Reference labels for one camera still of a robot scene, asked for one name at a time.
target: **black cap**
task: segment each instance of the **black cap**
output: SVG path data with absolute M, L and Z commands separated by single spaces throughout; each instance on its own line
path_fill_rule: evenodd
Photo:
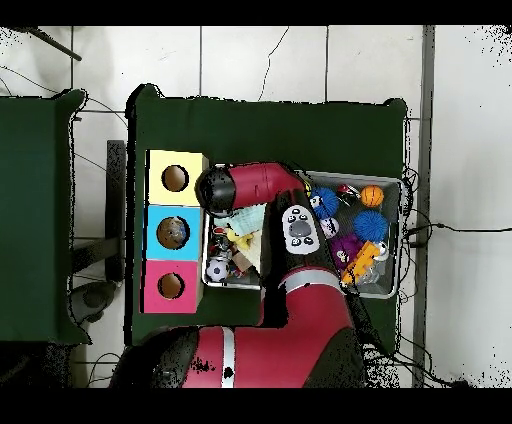
M 196 181 L 199 205 L 213 217 L 224 218 L 233 213 L 236 187 L 226 168 L 204 170 Z

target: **yellow toy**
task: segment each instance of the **yellow toy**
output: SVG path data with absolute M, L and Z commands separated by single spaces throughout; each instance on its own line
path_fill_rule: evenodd
M 366 268 L 373 265 L 373 258 L 379 255 L 380 249 L 372 242 L 367 241 L 356 255 L 356 258 L 347 266 L 341 280 L 346 284 L 352 284 L 354 280 L 357 283 L 366 272 Z
M 309 183 L 308 180 L 305 180 L 304 178 L 302 178 L 302 181 L 304 182 L 304 186 L 306 187 L 306 196 L 311 197 L 311 184 Z
M 245 236 L 240 237 L 231 228 L 228 228 L 226 230 L 226 236 L 228 240 L 235 243 L 239 249 L 249 249 L 249 243 L 247 243 L 247 240 L 252 239 L 252 234 L 247 234 Z

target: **yellow box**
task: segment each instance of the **yellow box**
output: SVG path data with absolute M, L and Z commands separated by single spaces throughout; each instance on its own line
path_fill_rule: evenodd
M 199 206 L 194 186 L 201 172 L 208 166 L 208 159 L 201 153 L 150 150 L 149 203 L 162 206 Z M 185 187 L 181 187 L 179 183 L 183 176 L 186 177 Z

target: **box hole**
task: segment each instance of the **box hole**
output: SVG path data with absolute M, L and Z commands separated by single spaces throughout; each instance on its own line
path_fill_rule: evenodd
M 177 193 L 188 186 L 188 172 L 180 165 L 171 165 L 162 172 L 162 184 L 164 187 Z
M 183 294 L 185 282 L 176 273 L 165 274 L 158 280 L 158 293 L 166 299 L 177 299 Z
M 158 242 L 166 249 L 181 249 L 190 237 L 190 227 L 181 217 L 164 218 L 156 229 Z

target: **blue fuzzy toy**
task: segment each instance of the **blue fuzzy toy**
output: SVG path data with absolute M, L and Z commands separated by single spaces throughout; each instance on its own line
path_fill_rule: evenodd
M 363 211 L 354 218 L 354 233 L 362 241 L 380 243 L 388 232 L 388 221 L 379 212 Z
M 311 190 L 311 207 L 318 219 L 332 218 L 340 203 L 336 193 L 329 188 L 317 187 Z

